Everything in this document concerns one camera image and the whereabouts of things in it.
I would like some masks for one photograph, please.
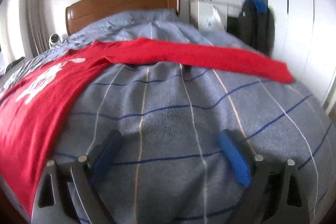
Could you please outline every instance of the black backpack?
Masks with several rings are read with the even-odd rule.
[[[244,2],[238,17],[238,37],[250,47],[270,55],[274,43],[274,19],[264,2]]]

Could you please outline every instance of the beige curtain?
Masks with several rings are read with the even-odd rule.
[[[49,49],[49,37],[44,16],[43,1],[26,0],[29,32],[37,54],[41,54]]]

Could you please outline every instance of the gray blanket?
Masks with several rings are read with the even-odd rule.
[[[222,31],[201,34],[170,10],[124,12],[31,60],[5,87],[69,48],[137,37],[248,48]],[[311,219],[334,180],[335,128],[298,82],[168,62],[113,64],[74,105],[52,158],[75,159],[112,128],[122,133],[123,146],[97,190],[117,223],[223,224],[245,190],[219,147],[218,134],[226,128],[268,160],[295,161]],[[89,223],[70,188],[80,220]]]

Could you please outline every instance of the headboard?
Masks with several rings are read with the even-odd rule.
[[[88,24],[125,10],[169,8],[180,11],[180,0],[80,0],[66,8],[68,35]]]

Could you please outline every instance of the blue gripper pad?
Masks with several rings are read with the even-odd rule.
[[[121,142],[121,133],[118,130],[112,130],[103,143],[94,148],[94,150],[97,149],[99,154],[95,157],[92,165],[91,183],[93,185],[97,185],[110,170],[111,164],[120,150]]]
[[[244,186],[248,187],[252,182],[250,166],[234,145],[233,141],[228,136],[229,130],[223,130],[219,134],[220,146],[230,162],[236,179]]]

